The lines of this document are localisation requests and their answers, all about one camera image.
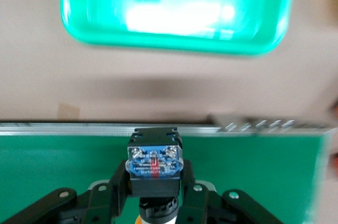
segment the green board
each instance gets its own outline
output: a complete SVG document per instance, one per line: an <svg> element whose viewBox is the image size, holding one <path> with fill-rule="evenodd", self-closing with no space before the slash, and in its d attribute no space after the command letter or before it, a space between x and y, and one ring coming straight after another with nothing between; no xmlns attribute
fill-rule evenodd
<svg viewBox="0 0 338 224"><path fill-rule="evenodd" d="M282 40L290 1L61 0L61 18L91 44L255 55Z"/></svg>
<svg viewBox="0 0 338 224"><path fill-rule="evenodd" d="M127 157L130 132L123 126L123 136L53 134L0 134L0 222L54 189L85 192ZM181 134L196 179L219 193L244 190L286 224L311 223L330 134ZM134 224L137 216L138 201L129 199L117 223Z"/></svg>

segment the silver bolt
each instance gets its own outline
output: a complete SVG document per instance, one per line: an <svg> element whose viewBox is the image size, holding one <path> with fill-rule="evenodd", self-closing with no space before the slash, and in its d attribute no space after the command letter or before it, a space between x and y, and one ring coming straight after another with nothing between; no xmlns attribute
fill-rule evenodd
<svg viewBox="0 0 338 224"><path fill-rule="evenodd" d="M65 198L65 197L67 197L68 195L69 195L69 192L68 192L68 191L64 191L64 192L61 192L61 193L60 193L59 197Z"/></svg>
<svg viewBox="0 0 338 224"><path fill-rule="evenodd" d="M239 199L238 193L234 192L234 191L229 193L229 197L232 198L232 199Z"/></svg>
<svg viewBox="0 0 338 224"><path fill-rule="evenodd" d="M99 191L105 191L106 189L107 189L107 187L105 185L101 185L98 190Z"/></svg>
<svg viewBox="0 0 338 224"><path fill-rule="evenodd" d="M202 190L203 190L203 188L199 184L196 184L194 186L194 191L202 191Z"/></svg>

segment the piece of tape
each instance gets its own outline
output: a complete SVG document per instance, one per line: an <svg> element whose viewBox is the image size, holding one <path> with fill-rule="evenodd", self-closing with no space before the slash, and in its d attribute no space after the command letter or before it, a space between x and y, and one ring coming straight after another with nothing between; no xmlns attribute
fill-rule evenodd
<svg viewBox="0 0 338 224"><path fill-rule="evenodd" d="M59 103L58 120L79 120L80 107L64 102Z"/></svg>

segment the beige table surface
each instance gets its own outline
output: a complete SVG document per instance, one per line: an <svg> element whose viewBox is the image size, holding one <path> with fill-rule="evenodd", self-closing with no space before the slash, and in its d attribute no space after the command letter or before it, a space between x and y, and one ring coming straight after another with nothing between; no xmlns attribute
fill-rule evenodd
<svg viewBox="0 0 338 224"><path fill-rule="evenodd" d="M259 59L87 46L63 28L59 0L0 0L0 119L332 122L337 86L338 0L294 0L285 39ZM337 181L323 194L319 223L338 223Z"/></svg>

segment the white cylindrical part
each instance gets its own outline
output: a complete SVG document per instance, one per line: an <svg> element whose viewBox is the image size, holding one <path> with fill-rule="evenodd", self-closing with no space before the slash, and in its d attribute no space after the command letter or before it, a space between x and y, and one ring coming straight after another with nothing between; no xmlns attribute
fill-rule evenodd
<svg viewBox="0 0 338 224"><path fill-rule="evenodd" d="M175 216L172 220L170 220L170 221L168 221L166 223L163 223L163 224L175 224L176 218L177 218L177 216ZM142 222L142 224L153 224L153 223L149 223L149 222L145 221L142 218L141 218L141 222Z"/></svg>

